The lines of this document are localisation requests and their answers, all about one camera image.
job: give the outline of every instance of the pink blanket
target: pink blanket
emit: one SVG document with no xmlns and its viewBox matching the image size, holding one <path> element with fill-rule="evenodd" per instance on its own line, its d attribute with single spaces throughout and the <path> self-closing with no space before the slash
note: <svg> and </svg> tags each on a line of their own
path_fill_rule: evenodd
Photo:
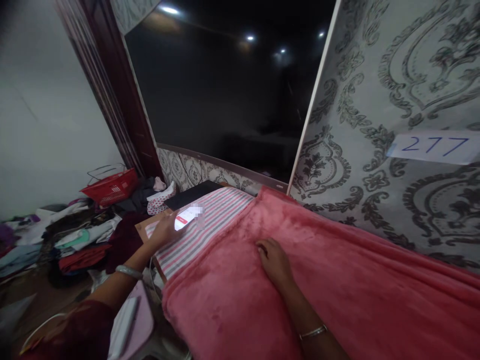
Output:
<svg viewBox="0 0 480 360">
<path fill-rule="evenodd" d="M 480 277 L 263 188 L 164 288 L 195 360 L 301 359 L 254 245 L 272 237 L 328 329 L 356 359 L 480 359 Z"/>
</svg>

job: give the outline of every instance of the silver bangle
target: silver bangle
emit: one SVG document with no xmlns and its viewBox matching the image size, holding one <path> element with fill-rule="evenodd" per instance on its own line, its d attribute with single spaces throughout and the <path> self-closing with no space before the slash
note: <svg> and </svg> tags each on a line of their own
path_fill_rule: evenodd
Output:
<svg viewBox="0 0 480 360">
<path fill-rule="evenodd" d="M 118 265 L 115 268 L 115 271 L 118 271 L 119 273 L 124 273 L 126 275 L 130 275 L 132 278 L 135 278 L 137 280 L 144 279 L 144 275 L 140 271 L 134 270 L 131 267 L 128 267 L 125 265 Z"/>
<path fill-rule="evenodd" d="M 319 328 L 316 328 L 315 330 L 312 330 L 310 332 L 307 332 L 306 334 L 303 334 L 303 335 L 299 335 L 300 336 L 300 340 L 303 340 L 305 338 L 311 338 L 311 337 L 314 337 L 318 334 L 321 334 L 321 333 L 324 333 L 328 331 L 327 327 L 325 326 L 325 324 L 323 324 L 322 326 L 320 326 Z"/>
</svg>

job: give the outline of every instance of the smartphone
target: smartphone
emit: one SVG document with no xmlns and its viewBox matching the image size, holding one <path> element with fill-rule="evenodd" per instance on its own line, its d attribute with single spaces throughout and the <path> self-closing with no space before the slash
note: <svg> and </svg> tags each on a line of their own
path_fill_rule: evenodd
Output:
<svg viewBox="0 0 480 360">
<path fill-rule="evenodd" d="M 204 212 L 203 206 L 191 205 L 179 213 L 175 218 L 175 230 L 178 231 L 186 227 L 193 219 Z"/>
</svg>

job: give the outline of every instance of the maroon sleeve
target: maroon sleeve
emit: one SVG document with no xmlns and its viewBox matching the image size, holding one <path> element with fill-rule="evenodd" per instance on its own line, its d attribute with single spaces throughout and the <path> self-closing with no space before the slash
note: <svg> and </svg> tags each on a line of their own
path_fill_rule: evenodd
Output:
<svg viewBox="0 0 480 360">
<path fill-rule="evenodd" d="M 113 310 L 102 302 L 82 301 L 45 337 L 36 341 L 21 360 L 98 359 L 108 357 Z"/>
</svg>

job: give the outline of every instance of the basket handle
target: basket handle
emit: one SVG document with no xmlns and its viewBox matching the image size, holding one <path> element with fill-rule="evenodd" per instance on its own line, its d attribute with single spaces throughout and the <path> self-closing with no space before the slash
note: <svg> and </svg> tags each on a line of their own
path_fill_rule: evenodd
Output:
<svg viewBox="0 0 480 360">
<path fill-rule="evenodd" d="M 90 183 L 92 182 L 93 179 L 96 179 L 98 181 L 100 181 L 101 179 L 99 179 L 98 177 L 96 176 L 100 176 L 102 174 L 105 174 L 105 173 L 108 173 L 109 171 L 112 171 L 114 168 L 112 167 L 113 165 L 117 165 L 117 164 L 120 164 L 123 166 L 123 170 L 122 170 L 122 173 L 125 171 L 125 169 L 127 168 L 124 164 L 122 164 L 121 162 L 117 162 L 115 164 L 110 164 L 110 165 L 104 165 L 104 166 L 100 166 L 100 167 L 97 167 L 96 169 L 93 169 L 93 170 L 90 170 L 90 171 L 87 171 L 86 173 L 91 177 L 90 181 L 88 182 L 87 186 L 90 185 Z M 95 174 L 96 176 L 93 176 L 91 173 L 97 171 L 97 170 L 100 170 L 100 169 L 103 169 L 103 168 L 107 168 L 107 167 L 112 167 L 112 168 L 109 168 L 105 171 L 102 171 L 101 173 L 98 173 L 98 174 Z"/>
</svg>

